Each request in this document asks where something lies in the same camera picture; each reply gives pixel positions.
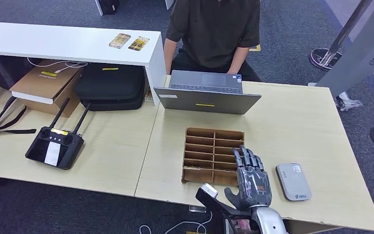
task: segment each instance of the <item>power bank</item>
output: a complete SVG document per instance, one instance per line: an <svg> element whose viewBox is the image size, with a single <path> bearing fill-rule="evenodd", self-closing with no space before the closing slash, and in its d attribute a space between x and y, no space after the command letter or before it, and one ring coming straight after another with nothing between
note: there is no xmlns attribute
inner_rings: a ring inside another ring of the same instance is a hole
<svg viewBox="0 0 374 234"><path fill-rule="evenodd" d="M298 163L285 163L276 166L284 196L290 201L309 200L312 194Z"/></svg>

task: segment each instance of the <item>robotic finger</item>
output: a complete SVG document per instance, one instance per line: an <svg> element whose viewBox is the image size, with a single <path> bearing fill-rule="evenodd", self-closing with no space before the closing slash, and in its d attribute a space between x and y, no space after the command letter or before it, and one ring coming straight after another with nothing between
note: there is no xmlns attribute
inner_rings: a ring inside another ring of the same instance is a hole
<svg viewBox="0 0 374 234"><path fill-rule="evenodd" d="M244 167L242 162L242 157L240 156L240 153L238 150L233 149L234 158L236 159L237 167Z"/></svg>
<svg viewBox="0 0 374 234"><path fill-rule="evenodd" d="M243 145L240 145L240 150L243 152L244 164L246 165L246 168L250 167L250 155L247 152L247 149Z"/></svg>
<svg viewBox="0 0 374 234"><path fill-rule="evenodd" d="M260 170L264 171L263 163L262 163L262 160L259 158L259 156L254 155L253 151L251 151L251 150L248 150L248 152L250 154L250 158L251 158L253 167L255 167L255 168L258 167L258 168L260 168Z"/></svg>

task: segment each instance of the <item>laptop lid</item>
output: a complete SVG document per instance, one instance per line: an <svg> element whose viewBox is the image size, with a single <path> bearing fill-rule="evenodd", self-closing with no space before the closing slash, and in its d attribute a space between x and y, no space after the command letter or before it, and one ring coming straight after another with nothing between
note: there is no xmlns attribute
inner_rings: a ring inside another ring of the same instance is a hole
<svg viewBox="0 0 374 234"><path fill-rule="evenodd" d="M166 109L244 115L262 96L154 87Z"/></svg>

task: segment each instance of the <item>white sticker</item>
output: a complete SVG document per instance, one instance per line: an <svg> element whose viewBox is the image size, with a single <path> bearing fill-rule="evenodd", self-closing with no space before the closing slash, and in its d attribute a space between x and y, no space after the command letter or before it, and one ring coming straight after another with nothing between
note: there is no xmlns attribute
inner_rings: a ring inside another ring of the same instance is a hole
<svg viewBox="0 0 374 234"><path fill-rule="evenodd" d="M59 151L61 145L55 142L49 142L48 150L46 151L45 163L56 166L58 163Z"/></svg>
<svg viewBox="0 0 374 234"><path fill-rule="evenodd" d="M177 98L177 95L172 94L159 94L160 98Z"/></svg>
<svg viewBox="0 0 374 234"><path fill-rule="evenodd" d="M294 170L295 172L301 172L301 170L300 170L300 166L293 166L293 170Z"/></svg>

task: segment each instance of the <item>gray laptop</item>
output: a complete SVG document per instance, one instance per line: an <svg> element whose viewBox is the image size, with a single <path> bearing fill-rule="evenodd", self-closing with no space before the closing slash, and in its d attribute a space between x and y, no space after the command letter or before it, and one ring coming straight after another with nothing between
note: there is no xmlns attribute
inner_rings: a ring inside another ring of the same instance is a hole
<svg viewBox="0 0 374 234"><path fill-rule="evenodd" d="M173 71L169 86L154 87L166 109L243 115L261 98L261 95L242 93L240 75Z"/></svg>
<svg viewBox="0 0 374 234"><path fill-rule="evenodd" d="M213 91L242 94L242 76L211 72L173 70L168 86L171 89Z"/></svg>

